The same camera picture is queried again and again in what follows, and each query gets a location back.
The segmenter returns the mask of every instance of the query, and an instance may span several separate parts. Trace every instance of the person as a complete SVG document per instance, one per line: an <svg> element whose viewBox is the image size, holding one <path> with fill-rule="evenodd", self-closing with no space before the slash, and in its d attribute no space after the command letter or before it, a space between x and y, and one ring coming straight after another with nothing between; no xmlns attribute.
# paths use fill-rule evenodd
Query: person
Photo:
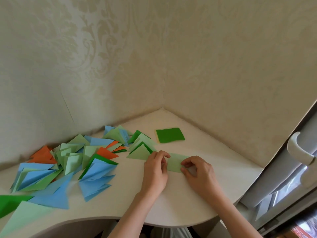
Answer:
<svg viewBox="0 0 317 238"><path fill-rule="evenodd" d="M148 157L144 163L141 190L136 194L132 204L108 238L139 237L148 212L167 183L168 175L165 157L170 157L165 151L153 152ZM182 167L181 171L190 187L217 212L232 238L262 237L224 195L211 164L199 156L192 156L183 160L181 165L185 167ZM197 169L196 176L193 176L186 169L193 165Z"/></svg>

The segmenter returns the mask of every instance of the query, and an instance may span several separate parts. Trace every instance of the table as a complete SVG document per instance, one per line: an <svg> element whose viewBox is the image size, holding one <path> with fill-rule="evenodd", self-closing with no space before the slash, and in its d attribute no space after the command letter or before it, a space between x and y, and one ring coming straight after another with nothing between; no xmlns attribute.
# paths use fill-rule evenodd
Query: table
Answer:
<svg viewBox="0 0 317 238"><path fill-rule="evenodd" d="M214 167L216 177L225 194L234 203L247 191L263 168L231 150L215 138L164 109L133 119L122 126L132 132L137 129L156 141L155 130L179 127L185 141L158 144L157 150L198 155ZM102 137L103 131L93 137ZM85 202L74 175L69 185L69 210L56 209L34 223L11 233L7 237L30 237L56 226L90 219L119 219L127 210L135 194L140 190L144 160L127 159L128 152L118 153L113 159L119 165L116 176L109 182L110 188ZM9 194L18 166L0 172L0 194ZM189 187L182 173L168 171L169 179L165 190L156 200L145 223L159 227L188 227L216 216L216 213ZM0 230L11 214L0 219Z"/></svg>

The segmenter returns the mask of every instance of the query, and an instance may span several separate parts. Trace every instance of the person's left hand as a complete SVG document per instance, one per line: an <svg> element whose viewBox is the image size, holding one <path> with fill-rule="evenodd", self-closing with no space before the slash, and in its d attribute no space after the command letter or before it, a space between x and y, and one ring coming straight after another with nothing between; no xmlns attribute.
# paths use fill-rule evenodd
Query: person's left hand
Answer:
<svg viewBox="0 0 317 238"><path fill-rule="evenodd" d="M144 163L144 175L140 193L155 199L164 190L167 183L167 162L169 153L165 151L153 152Z"/></svg>

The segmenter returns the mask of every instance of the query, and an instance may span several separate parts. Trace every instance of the person's right hand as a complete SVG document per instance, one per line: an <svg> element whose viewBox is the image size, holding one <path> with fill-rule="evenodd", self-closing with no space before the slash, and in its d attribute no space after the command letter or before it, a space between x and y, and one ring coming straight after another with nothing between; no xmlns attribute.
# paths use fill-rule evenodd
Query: person's right hand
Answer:
<svg viewBox="0 0 317 238"><path fill-rule="evenodd" d="M204 200L207 202L217 202L219 199L223 198L224 194L218 184L218 181L216 180L216 175L211 164L207 163L199 156L191 156L184 159L181 162L181 165L186 168L193 165L196 166L197 176L193 176L184 167L181 168L181 171L185 175L191 188Z"/></svg>

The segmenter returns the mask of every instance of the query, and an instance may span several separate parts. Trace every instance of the beige wallpaper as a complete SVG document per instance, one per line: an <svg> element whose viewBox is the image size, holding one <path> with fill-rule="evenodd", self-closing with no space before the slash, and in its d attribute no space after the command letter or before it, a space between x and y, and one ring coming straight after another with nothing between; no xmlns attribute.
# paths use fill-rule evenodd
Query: beige wallpaper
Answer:
<svg viewBox="0 0 317 238"><path fill-rule="evenodd" d="M264 167L317 98L317 0L171 0L164 106Z"/></svg>
<svg viewBox="0 0 317 238"><path fill-rule="evenodd" d="M0 0L0 163L165 107L265 166L316 99L316 0Z"/></svg>

